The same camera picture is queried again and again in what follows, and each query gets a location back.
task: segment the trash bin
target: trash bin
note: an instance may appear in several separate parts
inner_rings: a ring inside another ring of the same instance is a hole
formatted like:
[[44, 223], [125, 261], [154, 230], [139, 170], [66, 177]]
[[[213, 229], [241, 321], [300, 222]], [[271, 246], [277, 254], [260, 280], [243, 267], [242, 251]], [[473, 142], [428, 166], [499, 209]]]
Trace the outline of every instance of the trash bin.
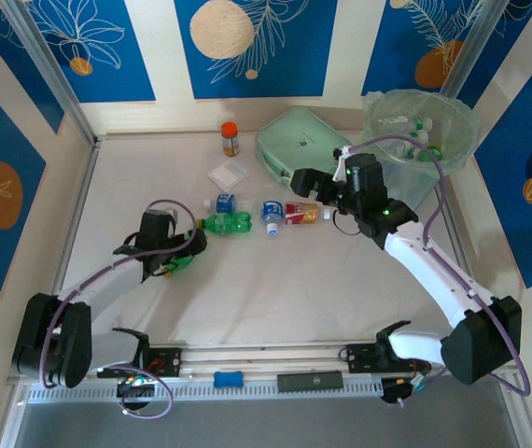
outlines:
[[[383, 134], [380, 120], [396, 116], [430, 117], [433, 127], [428, 133], [429, 144], [440, 149], [441, 166], [446, 175], [463, 168], [480, 144], [480, 119], [461, 101], [439, 93], [418, 90], [370, 92], [364, 98], [364, 111], [361, 143]], [[382, 164], [389, 196], [404, 201], [412, 209], [419, 206], [439, 181], [431, 161], [405, 159], [378, 144], [365, 147], [363, 152], [370, 152]]]

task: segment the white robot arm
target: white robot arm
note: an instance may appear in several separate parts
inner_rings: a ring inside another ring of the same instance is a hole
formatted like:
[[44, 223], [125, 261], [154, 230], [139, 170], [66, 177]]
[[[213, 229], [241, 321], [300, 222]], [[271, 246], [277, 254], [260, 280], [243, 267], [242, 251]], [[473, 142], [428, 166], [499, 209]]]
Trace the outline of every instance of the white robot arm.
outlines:
[[[175, 235], [175, 225], [173, 212], [146, 210], [140, 230], [114, 251], [108, 263], [111, 269], [91, 274], [56, 296], [41, 293], [33, 296], [13, 352], [15, 370], [38, 377], [40, 364], [46, 360], [42, 370], [46, 384], [75, 387], [90, 370], [123, 363], [145, 367], [150, 354], [146, 334], [118, 328], [92, 335], [91, 324], [111, 303], [151, 275], [185, 266], [205, 250], [206, 239], [201, 229]], [[77, 302], [68, 302], [76, 291]], [[45, 351], [48, 328], [61, 306], [64, 308], [59, 326], [52, 333], [49, 350]]]
[[296, 194], [335, 206], [352, 215], [364, 235], [398, 260], [440, 306], [449, 327], [430, 329], [398, 322], [377, 335], [376, 362], [388, 366], [399, 359], [422, 359], [446, 366], [459, 381], [472, 384], [512, 359], [511, 350], [489, 308], [507, 331], [516, 351], [521, 338], [521, 307], [512, 297], [497, 299], [464, 273], [428, 239], [417, 215], [403, 202], [388, 198], [382, 165], [372, 154], [334, 152], [335, 175], [297, 170], [291, 180]]

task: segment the green bottle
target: green bottle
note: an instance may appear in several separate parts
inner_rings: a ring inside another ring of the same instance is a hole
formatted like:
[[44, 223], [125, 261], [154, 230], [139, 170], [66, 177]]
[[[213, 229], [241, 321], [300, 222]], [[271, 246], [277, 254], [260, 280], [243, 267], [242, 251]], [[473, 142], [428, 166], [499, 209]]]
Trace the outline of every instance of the green bottle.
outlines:
[[[436, 145], [428, 145], [427, 148], [430, 150], [432, 154], [434, 154], [434, 157], [436, 157], [437, 161], [442, 160], [442, 153], [439, 147], [437, 147]], [[432, 161], [430, 156], [428, 156], [427, 152], [425, 151], [420, 152], [419, 157], [417, 159], [419, 161]]]
[[251, 215], [247, 212], [214, 213], [206, 219], [198, 220], [198, 227], [217, 235], [248, 233], [251, 230]]

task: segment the white table surface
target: white table surface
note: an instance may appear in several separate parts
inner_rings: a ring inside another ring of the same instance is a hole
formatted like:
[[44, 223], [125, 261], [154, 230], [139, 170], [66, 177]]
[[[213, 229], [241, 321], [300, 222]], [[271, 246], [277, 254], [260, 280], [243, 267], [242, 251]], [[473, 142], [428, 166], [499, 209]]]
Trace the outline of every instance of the white table surface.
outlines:
[[[250, 176], [232, 192], [300, 201], [263, 170], [254, 136], [240, 136], [241, 153], [234, 159]], [[227, 159], [216, 133], [104, 141], [65, 285], [105, 264], [156, 199], [177, 199], [206, 217], [203, 199], [220, 193], [206, 175]], [[432, 192], [420, 218], [437, 203]], [[418, 282], [364, 236], [345, 236], [323, 222], [284, 226], [272, 237], [258, 217], [253, 223], [249, 234], [209, 234], [207, 249], [186, 270], [148, 279], [111, 305], [94, 331], [138, 329], [153, 343], [310, 343], [368, 340], [400, 319], [441, 315]], [[339, 224], [355, 228], [349, 217]], [[189, 228], [181, 211], [178, 231]], [[441, 217], [431, 235], [453, 254]]]

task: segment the orange cap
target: orange cap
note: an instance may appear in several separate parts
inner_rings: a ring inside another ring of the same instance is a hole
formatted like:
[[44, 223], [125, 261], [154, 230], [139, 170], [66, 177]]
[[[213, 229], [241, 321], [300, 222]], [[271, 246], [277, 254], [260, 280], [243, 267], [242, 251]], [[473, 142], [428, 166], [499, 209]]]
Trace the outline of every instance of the orange cap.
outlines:
[[237, 136], [237, 125], [232, 121], [227, 121], [220, 126], [220, 133], [225, 138], [233, 138]]

